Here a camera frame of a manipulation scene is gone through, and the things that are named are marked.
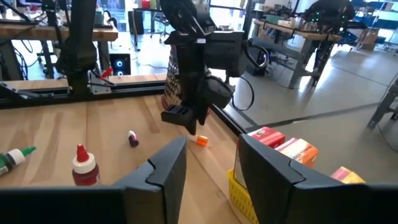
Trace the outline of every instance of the concrete floor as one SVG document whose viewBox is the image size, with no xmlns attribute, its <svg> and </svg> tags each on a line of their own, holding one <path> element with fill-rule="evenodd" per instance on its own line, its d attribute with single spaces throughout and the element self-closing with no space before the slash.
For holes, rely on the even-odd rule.
<svg viewBox="0 0 398 224">
<path fill-rule="evenodd" d="M 165 73 L 170 48 L 159 44 L 158 39 L 148 35 L 140 37 L 141 51 L 136 52 L 130 35 L 122 34 L 110 52 L 130 52 L 133 75 Z M 245 73 L 255 92 L 253 107 L 245 112 L 231 106 L 225 110 L 244 128 L 272 125 L 288 138 L 303 138 L 312 143 L 320 151 L 315 169 L 326 175 L 345 166 L 368 182 L 398 182 L 398 152 L 390 149 L 377 128 L 366 129 L 386 87 L 398 72 L 397 59 L 379 49 L 370 53 L 335 48 L 318 85 L 312 87 L 308 85 L 309 80 L 303 78 L 294 90 L 284 87 L 291 73 L 283 68 L 274 68 L 277 81 Z M 26 57 L 26 60 L 30 64 L 35 58 Z M 212 72 L 224 77 L 224 71 Z M 29 78 L 44 78 L 39 64 L 29 69 Z M 237 86 L 236 105 L 247 107 L 251 97 L 248 84 L 238 78 L 231 79 L 231 83 Z M 306 121 L 283 123 L 303 117 L 307 117 Z M 388 122 L 388 117 L 380 127 L 392 147 L 398 150 L 398 140 L 394 138 L 398 125 Z"/>
</svg>

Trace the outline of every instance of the workbench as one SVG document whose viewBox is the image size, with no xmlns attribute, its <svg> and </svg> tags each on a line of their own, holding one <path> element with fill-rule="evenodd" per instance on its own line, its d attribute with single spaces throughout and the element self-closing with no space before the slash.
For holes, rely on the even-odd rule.
<svg viewBox="0 0 398 224">
<path fill-rule="evenodd" d="M 20 17 L 13 14 L 10 10 L 7 11 L 5 19 L 21 20 Z M 60 27 L 63 39 L 69 36 L 69 29 L 67 27 Z M 108 42 L 115 41 L 118 38 L 117 28 L 113 29 L 97 29 L 93 31 L 93 41 L 98 42 L 99 62 L 102 69 L 109 68 L 109 50 Z M 53 66 L 51 63 L 50 52 L 47 45 L 47 40 L 57 40 L 54 27 L 49 26 L 26 26 L 26 25 L 11 25 L 1 24 L 0 26 L 0 54 L 3 55 L 5 64 L 7 65 L 8 74 L 11 80 L 22 80 L 21 66 L 17 60 L 14 51 L 14 46 L 10 40 L 40 40 L 43 46 L 43 54 L 45 56 L 48 77 L 53 78 Z"/>
<path fill-rule="evenodd" d="M 141 82 L 165 75 L 110 77 L 111 81 Z M 64 80 L 9 82 L 19 88 L 59 87 Z M 101 183 L 111 185 L 130 173 L 176 137 L 187 134 L 164 123 L 160 95 L 66 105 L 0 110 L 0 152 L 36 146 L 27 161 L 0 177 L 0 187 L 74 185 L 72 159 L 84 144 L 99 165 Z M 131 148 L 127 133 L 137 134 Z M 208 136 L 207 147 L 188 142 L 187 177 L 179 223 L 249 223 L 228 200 L 226 173 L 234 166 L 237 136 L 211 111 L 198 134 Z"/>
<path fill-rule="evenodd" d="M 320 78 L 322 71 L 325 68 L 325 65 L 329 59 L 332 47 L 322 55 L 322 58 L 320 59 L 320 64 L 318 66 L 318 70 L 315 72 L 308 72 L 303 68 L 303 60 L 307 52 L 310 50 L 313 41 L 327 40 L 335 43 L 341 39 L 341 36 L 339 35 L 332 35 L 332 34 L 327 35 L 327 34 L 306 32 L 259 20 L 254 21 L 254 24 L 256 27 L 254 28 L 253 37 L 257 45 L 259 44 L 266 49 L 272 49 L 273 51 L 279 54 L 285 55 L 288 58 L 292 58 L 297 61 L 294 66 L 289 66 L 286 63 L 278 63 L 279 65 L 293 71 L 293 75 L 288 85 L 289 88 L 294 88 L 294 86 L 299 82 L 301 77 L 306 77 L 306 76 L 313 77 L 314 84 L 316 84 L 316 82 Z M 271 39 L 269 36 L 265 35 L 265 33 L 267 33 L 267 30 L 269 29 L 275 30 L 277 32 L 275 35 L 275 39 Z M 302 36 L 305 39 L 305 41 L 301 50 L 297 51 L 295 49 L 282 46 L 279 42 L 279 36 L 281 32 L 286 33 L 287 35 Z"/>
</svg>

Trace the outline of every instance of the small bottle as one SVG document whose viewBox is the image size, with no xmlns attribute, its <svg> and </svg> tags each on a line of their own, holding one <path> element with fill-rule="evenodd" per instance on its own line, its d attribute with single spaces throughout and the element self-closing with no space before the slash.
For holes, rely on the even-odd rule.
<svg viewBox="0 0 398 224">
<path fill-rule="evenodd" d="M 100 184 L 100 168 L 95 162 L 94 155 L 87 152 L 82 144 L 77 145 L 76 156 L 72 163 L 72 176 L 77 186 Z"/>
<path fill-rule="evenodd" d="M 129 143 L 131 147 L 137 147 L 139 144 L 137 135 L 134 133 L 134 131 L 129 131 Z"/>
<path fill-rule="evenodd" d="M 14 167 L 25 162 L 25 157 L 32 153 L 36 147 L 27 149 L 13 149 L 6 154 L 0 154 L 0 176 L 10 172 Z"/>
</svg>

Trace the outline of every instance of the red cap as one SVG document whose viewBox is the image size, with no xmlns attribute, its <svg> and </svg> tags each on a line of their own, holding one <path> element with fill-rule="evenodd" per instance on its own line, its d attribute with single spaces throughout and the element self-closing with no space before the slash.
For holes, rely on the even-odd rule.
<svg viewBox="0 0 398 224">
<path fill-rule="evenodd" d="M 84 145 L 82 145 L 82 144 L 77 145 L 76 155 L 77 155 L 77 161 L 78 162 L 86 162 L 88 160 L 88 158 L 89 158 L 87 150 L 84 147 Z"/>
</svg>

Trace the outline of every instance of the yellow bin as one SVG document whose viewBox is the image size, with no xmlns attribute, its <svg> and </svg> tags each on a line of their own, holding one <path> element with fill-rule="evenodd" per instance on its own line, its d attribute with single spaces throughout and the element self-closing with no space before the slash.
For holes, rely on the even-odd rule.
<svg viewBox="0 0 398 224">
<path fill-rule="evenodd" d="M 254 213 L 253 204 L 251 203 L 249 193 L 234 179 L 234 170 L 231 169 L 227 173 L 229 182 L 229 199 L 240 209 L 241 212 L 253 224 L 259 224 L 256 213 Z"/>
</svg>

